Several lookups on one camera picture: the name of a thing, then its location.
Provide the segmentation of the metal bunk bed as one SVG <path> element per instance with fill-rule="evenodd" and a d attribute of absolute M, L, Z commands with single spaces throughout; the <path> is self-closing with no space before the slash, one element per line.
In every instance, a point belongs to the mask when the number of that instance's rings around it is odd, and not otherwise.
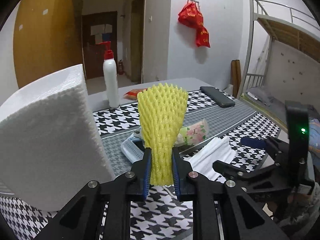
<path fill-rule="evenodd" d="M 247 55 L 237 97 L 286 130 L 286 100 L 319 110 L 319 36 L 294 23 L 293 7 L 287 7 L 288 21 L 271 16 L 264 8 L 271 3 L 249 0 Z M 266 31 L 267 41 L 252 66 L 256 23 Z"/>

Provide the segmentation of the red hanging bag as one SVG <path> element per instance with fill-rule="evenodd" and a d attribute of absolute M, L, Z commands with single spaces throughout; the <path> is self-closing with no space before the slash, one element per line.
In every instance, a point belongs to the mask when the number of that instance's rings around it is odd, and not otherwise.
<path fill-rule="evenodd" d="M 209 32 L 204 27 L 203 14 L 200 12 L 198 4 L 187 1 L 178 13 L 178 22 L 195 30 L 195 44 L 197 47 L 210 48 Z"/>

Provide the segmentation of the houndstooth grey tablecloth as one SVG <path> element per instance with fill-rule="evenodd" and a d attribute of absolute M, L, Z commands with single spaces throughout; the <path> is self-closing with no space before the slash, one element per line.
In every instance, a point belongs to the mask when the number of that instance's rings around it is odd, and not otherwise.
<path fill-rule="evenodd" d="M 240 145 L 244 136 L 254 138 L 277 137 L 280 128 L 241 101 L 223 109 L 200 91 L 203 81 L 195 78 L 173 79 L 171 84 L 189 92 L 185 124 L 200 119 L 209 124 L 210 137 L 229 137 L 236 155 L 232 164 L 253 171 L 266 159 L 263 150 Z M 137 104 L 124 100 L 120 107 L 109 109 L 103 92 L 89 96 L 89 103 L 105 152 L 116 175 L 128 171 L 130 162 L 120 150 L 121 143 L 138 127 Z M 1 194 L 1 214 L 18 239 L 33 239 L 55 216 L 55 212 L 40 211 L 10 193 Z M 192 234 L 193 210 L 191 202 L 179 202 L 170 186 L 154 186 L 146 202 L 131 205 L 132 239 L 183 239 Z"/>

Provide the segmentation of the blue surgical face mask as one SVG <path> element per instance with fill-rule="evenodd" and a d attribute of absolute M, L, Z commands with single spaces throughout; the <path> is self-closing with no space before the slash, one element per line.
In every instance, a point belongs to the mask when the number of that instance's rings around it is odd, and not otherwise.
<path fill-rule="evenodd" d="M 120 149 L 129 162 L 140 161 L 145 152 L 144 140 L 137 133 L 132 133 L 121 143 Z"/>

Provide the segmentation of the red snack packet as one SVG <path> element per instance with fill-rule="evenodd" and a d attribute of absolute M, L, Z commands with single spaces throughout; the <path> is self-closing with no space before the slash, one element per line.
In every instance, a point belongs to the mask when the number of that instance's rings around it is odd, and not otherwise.
<path fill-rule="evenodd" d="M 143 88 L 143 89 L 132 89 L 128 92 L 126 92 L 123 96 L 123 98 L 127 99 L 127 100 L 137 100 L 137 95 L 140 92 L 143 92 L 147 90 L 147 88 Z"/>

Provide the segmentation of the white lotion pump bottle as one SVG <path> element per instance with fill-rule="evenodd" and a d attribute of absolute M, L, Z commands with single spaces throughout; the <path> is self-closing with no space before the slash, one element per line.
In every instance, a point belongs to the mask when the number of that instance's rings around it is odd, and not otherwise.
<path fill-rule="evenodd" d="M 120 105 L 118 93 L 117 65 L 114 60 L 114 54 L 111 49 L 111 42 L 101 42 L 104 46 L 103 74 L 106 85 L 107 99 L 110 108 L 117 108 Z"/>

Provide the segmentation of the white styrofoam box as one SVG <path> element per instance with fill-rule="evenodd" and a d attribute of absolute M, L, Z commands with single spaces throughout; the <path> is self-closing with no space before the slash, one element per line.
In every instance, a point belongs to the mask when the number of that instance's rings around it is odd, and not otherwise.
<path fill-rule="evenodd" d="M 82 65 L 42 77 L 1 105 L 1 182 L 15 197 L 59 211 L 89 181 L 114 178 Z"/>

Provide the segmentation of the red fire extinguisher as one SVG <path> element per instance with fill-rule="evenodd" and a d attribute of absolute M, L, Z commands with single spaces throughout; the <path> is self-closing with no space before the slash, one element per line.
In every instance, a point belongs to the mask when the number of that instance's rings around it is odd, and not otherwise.
<path fill-rule="evenodd" d="M 124 65 L 123 60 L 118 61 L 118 74 L 123 75 L 124 74 Z"/>

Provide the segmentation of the yellow foam fruit net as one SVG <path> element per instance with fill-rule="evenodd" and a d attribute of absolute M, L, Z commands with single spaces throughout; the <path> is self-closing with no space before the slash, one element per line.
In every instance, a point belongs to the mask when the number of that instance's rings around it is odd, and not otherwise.
<path fill-rule="evenodd" d="M 172 148 L 184 122 L 188 92 L 159 83 L 139 92 L 137 101 L 144 145 L 151 149 L 150 183 L 171 185 Z"/>

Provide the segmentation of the white folded face mask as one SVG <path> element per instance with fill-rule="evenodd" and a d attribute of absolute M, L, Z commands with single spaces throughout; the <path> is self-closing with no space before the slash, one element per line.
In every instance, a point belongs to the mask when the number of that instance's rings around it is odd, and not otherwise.
<path fill-rule="evenodd" d="M 229 143 L 229 137 L 213 138 L 204 148 L 187 158 L 194 171 L 215 181 L 220 176 L 213 169 L 213 163 L 217 160 L 230 164 L 236 155 Z"/>

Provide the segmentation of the black smartphone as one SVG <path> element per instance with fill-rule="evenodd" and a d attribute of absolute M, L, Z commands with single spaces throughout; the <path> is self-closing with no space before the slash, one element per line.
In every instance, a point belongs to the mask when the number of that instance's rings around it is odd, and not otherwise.
<path fill-rule="evenodd" d="M 234 107 L 235 102 L 229 97 L 225 96 L 223 92 L 210 86 L 201 86 L 200 91 L 210 97 L 218 106 L 222 108 Z"/>

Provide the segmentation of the dark brown entrance door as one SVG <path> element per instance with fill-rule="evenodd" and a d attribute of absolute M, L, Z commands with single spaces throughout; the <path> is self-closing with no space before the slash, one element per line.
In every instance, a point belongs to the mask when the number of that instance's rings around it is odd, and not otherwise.
<path fill-rule="evenodd" d="M 82 16 L 82 47 L 84 67 L 87 79 L 103 76 L 103 61 L 106 46 L 103 42 L 110 42 L 110 49 L 114 59 L 117 55 L 117 23 L 118 12 L 99 12 Z"/>

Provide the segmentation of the wooden wardrobe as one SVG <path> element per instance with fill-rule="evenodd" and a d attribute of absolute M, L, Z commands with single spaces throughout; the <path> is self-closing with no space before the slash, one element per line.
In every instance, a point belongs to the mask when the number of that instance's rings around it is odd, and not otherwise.
<path fill-rule="evenodd" d="M 81 64 L 82 0 L 21 0 L 13 39 L 19 88 Z"/>

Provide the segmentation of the wooden side door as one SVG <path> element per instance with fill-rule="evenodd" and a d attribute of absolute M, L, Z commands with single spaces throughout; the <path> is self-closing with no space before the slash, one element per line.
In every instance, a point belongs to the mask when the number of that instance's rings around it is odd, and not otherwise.
<path fill-rule="evenodd" d="M 142 83 L 144 49 L 145 0 L 131 3 L 131 81 Z"/>

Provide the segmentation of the floral plastic bag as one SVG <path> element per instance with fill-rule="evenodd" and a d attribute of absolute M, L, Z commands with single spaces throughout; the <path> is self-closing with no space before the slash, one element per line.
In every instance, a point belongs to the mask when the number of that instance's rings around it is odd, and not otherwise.
<path fill-rule="evenodd" d="M 203 119 L 190 126 L 182 127 L 174 143 L 175 147 L 194 146 L 208 138 L 208 122 Z"/>

